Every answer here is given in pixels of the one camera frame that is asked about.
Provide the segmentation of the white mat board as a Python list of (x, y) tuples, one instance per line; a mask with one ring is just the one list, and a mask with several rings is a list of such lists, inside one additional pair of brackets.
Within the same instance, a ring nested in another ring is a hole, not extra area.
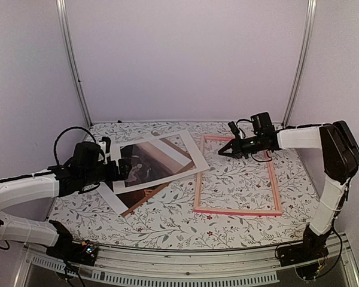
[(135, 187), (126, 187), (125, 183), (124, 183), (125, 181), (114, 181), (112, 183), (113, 183), (113, 189), (114, 189), (115, 193), (116, 194), (127, 193), (129, 191), (135, 191), (135, 190), (140, 190), (140, 189), (147, 188), (147, 187), (152, 187), (155, 185), (164, 184), (164, 183), (174, 181), (177, 179), (181, 179), (183, 177), (187, 177), (190, 175), (194, 175), (195, 173), (203, 172), (203, 171), (206, 171), (209, 169), (208, 163), (206, 162), (204, 156), (202, 155), (200, 149), (194, 142), (193, 138), (189, 134), (188, 130), (180, 130), (178, 132), (167, 133), (167, 134), (162, 134), (162, 135), (157, 135), (157, 136), (154, 136), (152, 134), (150, 134), (150, 135), (145, 134), (142, 137), (137, 138), (133, 141), (113, 144), (113, 145), (111, 145), (111, 149), (110, 149), (111, 159), (118, 161), (118, 159), (121, 158), (120, 148), (123, 146), (136, 145), (136, 144), (141, 144), (143, 142), (151, 142), (151, 141), (158, 140), (161, 138), (173, 137), (173, 136), (179, 136), (181, 138), (184, 147), (186, 148), (187, 152), (190, 154), (191, 159), (193, 160), (194, 166), (192, 169), (182, 172), (182, 173), (179, 173), (179, 174), (176, 174), (176, 175), (168, 176), (167, 178), (159, 179), (159, 180), (156, 180), (156, 181), (153, 181), (150, 183), (148, 182), (145, 184), (138, 184)]

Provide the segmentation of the pink wooden picture frame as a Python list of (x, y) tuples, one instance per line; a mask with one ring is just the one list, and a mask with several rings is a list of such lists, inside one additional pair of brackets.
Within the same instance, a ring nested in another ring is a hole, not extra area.
[(237, 216), (281, 216), (282, 205), (273, 163), (265, 152), (252, 158), (218, 155), (230, 136), (203, 135), (200, 150), (209, 169), (197, 174), (193, 210)]

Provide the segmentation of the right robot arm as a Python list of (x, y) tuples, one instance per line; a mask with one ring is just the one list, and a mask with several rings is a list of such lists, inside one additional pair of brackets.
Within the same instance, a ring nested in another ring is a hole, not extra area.
[(334, 222), (348, 199), (351, 179), (359, 168), (359, 146), (347, 123), (340, 120), (276, 130), (268, 112), (251, 116), (249, 122), (254, 132), (250, 138), (245, 136), (237, 122), (228, 123), (235, 137), (219, 150), (219, 155), (249, 158), (259, 151), (321, 150), (325, 184), (318, 209), (304, 230), (302, 243), (280, 247), (276, 256), (287, 265), (326, 255), (326, 240), (336, 231)]

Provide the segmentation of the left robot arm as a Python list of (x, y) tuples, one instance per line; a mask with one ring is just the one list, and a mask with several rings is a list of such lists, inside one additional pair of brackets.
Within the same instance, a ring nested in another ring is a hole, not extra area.
[(40, 172), (0, 179), (0, 241), (35, 243), (45, 246), (50, 256), (73, 259), (77, 249), (85, 249), (73, 242), (63, 224), (10, 216), (4, 209), (36, 199), (83, 194), (92, 185), (124, 181), (131, 168), (130, 160), (111, 159), (109, 143), (81, 142), (65, 164), (57, 162)]

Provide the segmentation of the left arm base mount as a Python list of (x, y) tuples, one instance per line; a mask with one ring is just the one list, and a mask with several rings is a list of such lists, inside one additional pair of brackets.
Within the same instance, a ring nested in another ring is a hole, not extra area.
[(57, 242), (55, 246), (47, 247), (46, 254), (63, 261), (94, 266), (98, 257), (98, 245), (89, 240), (80, 243)]

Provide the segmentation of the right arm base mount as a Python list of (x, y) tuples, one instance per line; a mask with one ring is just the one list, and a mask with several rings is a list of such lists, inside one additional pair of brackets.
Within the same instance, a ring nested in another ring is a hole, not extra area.
[(280, 262), (282, 267), (300, 264), (328, 256), (328, 249), (326, 246), (318, 248), (314, 251), (309, 251), (303, 248), (303, 244), (284, 244), (278, 245), (275, 248), (275, 257)]

